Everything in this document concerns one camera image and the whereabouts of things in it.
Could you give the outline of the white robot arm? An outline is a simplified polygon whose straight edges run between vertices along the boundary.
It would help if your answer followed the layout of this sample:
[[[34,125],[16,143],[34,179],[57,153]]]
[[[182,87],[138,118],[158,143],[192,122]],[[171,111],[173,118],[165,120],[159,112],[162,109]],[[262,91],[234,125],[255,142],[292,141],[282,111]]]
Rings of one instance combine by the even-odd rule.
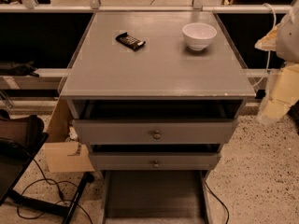
[[[299,101],[299,6],[292,7],[254,48],[274,51],[286,62],[275,77],[269,77],[266,95],[262,100],[257,120],[264,125],[282,119]]]

